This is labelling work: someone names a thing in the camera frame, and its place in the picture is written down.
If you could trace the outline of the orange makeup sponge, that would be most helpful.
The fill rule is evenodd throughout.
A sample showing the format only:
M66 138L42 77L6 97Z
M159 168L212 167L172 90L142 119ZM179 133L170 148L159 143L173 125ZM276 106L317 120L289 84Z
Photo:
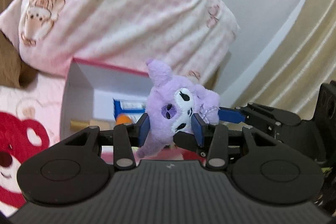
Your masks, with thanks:
M121 113L121 114L118 114L117 118L116 118L116 125L120 125L120 124L132 124L133 121L132 119L130 118L130 116L124 114L124 113Z

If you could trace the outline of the blue wet wipes pack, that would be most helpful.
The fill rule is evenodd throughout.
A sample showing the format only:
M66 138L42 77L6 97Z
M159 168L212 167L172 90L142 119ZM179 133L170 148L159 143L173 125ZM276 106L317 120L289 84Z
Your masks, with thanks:
M145 112L146 102L139 100L113 100L114 118L125 115L128 116L132 122L137 122Z

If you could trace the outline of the purple plush toy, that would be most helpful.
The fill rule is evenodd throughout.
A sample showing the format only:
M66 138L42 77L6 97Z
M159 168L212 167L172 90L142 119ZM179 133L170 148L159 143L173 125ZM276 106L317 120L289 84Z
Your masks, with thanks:
M146 65L153 87L146 103L150 132L144 145L137 150L140 159L157 155L164 147L173 144L177 132L192 133L193 114L199 114L206 123L219 122L218 93L185 76L175 75L163 61L150 59Z

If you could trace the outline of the beige gold foundation bottle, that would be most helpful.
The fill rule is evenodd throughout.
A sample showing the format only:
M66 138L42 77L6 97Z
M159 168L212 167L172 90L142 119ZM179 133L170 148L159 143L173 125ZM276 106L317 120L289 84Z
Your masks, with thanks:
M70 120L70 130L78 132L86 127L99 127L100 130L111 130L115 126L115 121L103 121L91 119L89 121Z

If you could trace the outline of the pink storage box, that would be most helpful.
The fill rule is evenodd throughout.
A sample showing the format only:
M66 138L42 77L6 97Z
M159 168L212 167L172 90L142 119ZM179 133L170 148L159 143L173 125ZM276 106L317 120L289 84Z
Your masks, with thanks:
M152 87L147 73L74 58L64 87L60 139L71 136L71 121L113 121L114 100L145 102Z

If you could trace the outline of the beige curtain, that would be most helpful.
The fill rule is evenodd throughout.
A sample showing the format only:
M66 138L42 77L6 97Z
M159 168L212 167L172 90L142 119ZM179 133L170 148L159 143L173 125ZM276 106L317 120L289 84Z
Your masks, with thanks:
M322 83L335 80L335 0L306 0L285 39L234 102L313 116Z

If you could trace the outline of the pink cartoon pillow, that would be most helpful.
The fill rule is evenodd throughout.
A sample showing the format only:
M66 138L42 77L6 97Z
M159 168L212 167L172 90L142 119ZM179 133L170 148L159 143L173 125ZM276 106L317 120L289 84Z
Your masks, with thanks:
M155 58L204 84L238 29L221 0L22 0L19 54L59 76L73 58L142 72Z

